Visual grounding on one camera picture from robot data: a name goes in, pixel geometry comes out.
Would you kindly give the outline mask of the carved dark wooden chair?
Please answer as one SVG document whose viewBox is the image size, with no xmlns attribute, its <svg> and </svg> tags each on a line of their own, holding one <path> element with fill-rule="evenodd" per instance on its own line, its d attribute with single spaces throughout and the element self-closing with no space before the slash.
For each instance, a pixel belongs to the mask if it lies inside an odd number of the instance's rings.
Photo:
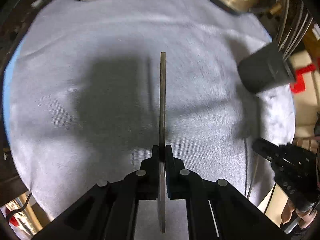
<svg viewBox="0 0 320 240">
<path fill-rule="evenodd" d="M 52 0 L 1 0 L 1 62 L 12 51 L 18 37 Z"/>
</svg>

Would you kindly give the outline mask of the dark grey utensil holder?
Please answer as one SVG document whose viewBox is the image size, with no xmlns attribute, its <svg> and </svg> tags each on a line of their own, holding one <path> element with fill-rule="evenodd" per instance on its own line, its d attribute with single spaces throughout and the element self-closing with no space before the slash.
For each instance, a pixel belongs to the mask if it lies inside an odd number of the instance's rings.
<svg viewBox="0 0 320 240">
<path fill-rule="evenodd" d="M 296 82 L 292 64 L 283 59 L 273 42 L 241 60 L 238 73 L 244 87 L 253 94 Z"/>
</svg>

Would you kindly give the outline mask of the grey table cloth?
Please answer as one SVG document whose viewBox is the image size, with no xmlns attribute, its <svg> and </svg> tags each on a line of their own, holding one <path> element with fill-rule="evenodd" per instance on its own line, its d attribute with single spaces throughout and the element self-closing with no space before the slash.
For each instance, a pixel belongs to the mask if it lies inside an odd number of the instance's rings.
<svg viewBox="0 0 320 240">
<path fill-rule="evenodd" d="M 251 143 L 291 142 L 288 85 L 253 94 L 240 61 L 271 41 L 250 14 L 209 0 L 53 0 L 9 62 L 3 112 L 18 175 L 53 220 L 94 185 L 138 171 L 159 148 L 165 52 L 165 147 L 201 178 L 224 179 L 258 208 L 273 172 Z M 140 200 L 133 239 L 189 239 L 185 200 Z"/>
</svg>

